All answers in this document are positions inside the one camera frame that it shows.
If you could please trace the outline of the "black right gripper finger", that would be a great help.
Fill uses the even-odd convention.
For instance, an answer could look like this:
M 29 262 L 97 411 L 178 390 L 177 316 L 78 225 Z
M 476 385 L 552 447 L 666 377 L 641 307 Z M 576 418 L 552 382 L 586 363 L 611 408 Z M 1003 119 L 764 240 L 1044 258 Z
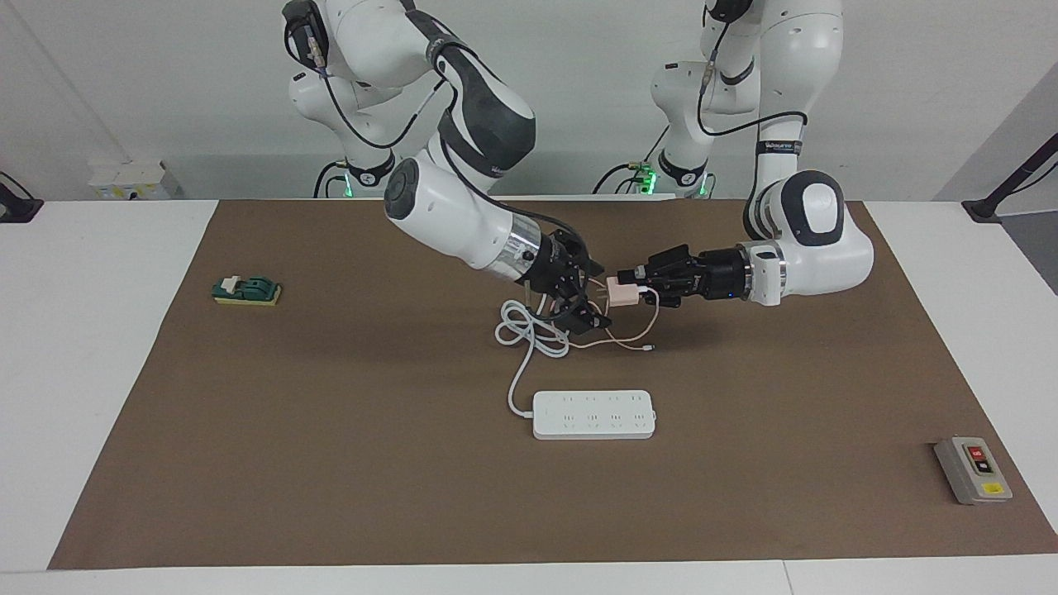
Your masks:
M 596 308 L 583 300 L 560 301 L 560 330 L 571 335 L 584 335 L 594 329 L 608 329 L 612 319 L 598 313 Z
M 565 233 L 565 249 L 571 264 L 579 267 L 583 274 L 597 278 L 605 274 L 605 268 L 590 256 L 587 244 L 577 233 Z

